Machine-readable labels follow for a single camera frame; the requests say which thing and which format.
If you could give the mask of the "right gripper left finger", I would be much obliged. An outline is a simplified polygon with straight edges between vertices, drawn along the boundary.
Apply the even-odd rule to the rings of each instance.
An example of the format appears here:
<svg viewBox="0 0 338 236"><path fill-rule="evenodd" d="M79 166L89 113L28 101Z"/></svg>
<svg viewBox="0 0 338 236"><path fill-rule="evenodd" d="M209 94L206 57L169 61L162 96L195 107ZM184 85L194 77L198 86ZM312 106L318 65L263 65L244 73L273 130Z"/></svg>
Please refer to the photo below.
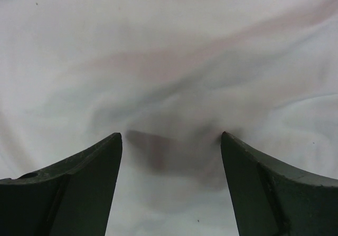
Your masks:
<svg viewBox="0 0 338 236"><path fill-rule="evenodd" d="M114 133L19 178L1 180L1 235L105 235L123 142Z"/></svg>

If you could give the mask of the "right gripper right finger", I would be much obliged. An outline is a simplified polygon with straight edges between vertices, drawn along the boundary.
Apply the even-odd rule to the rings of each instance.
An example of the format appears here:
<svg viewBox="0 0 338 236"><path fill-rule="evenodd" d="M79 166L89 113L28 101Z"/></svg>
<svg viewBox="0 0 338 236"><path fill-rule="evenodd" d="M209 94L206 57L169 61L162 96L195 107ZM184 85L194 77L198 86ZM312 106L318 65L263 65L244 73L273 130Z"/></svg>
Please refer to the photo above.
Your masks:
<svg viewBox="0 0 338 236"><path fill-rule="evenodd" d="M223 132L221 154L240 235L337 235L337 180Z"/></svg>

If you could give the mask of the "white shirt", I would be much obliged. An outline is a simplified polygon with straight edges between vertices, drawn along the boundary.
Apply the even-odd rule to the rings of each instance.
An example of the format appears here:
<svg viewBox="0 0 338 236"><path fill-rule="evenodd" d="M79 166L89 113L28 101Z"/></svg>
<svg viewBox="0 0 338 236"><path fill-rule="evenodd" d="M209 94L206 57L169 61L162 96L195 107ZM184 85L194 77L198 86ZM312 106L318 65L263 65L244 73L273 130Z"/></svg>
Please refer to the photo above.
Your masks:
<svg viewBox="0 0 338 236"><path fill-rule="evenodd" d="M1 0L1 178L120 132L108 235L237 235L224 131L337 177L337 0Z"/></svg>

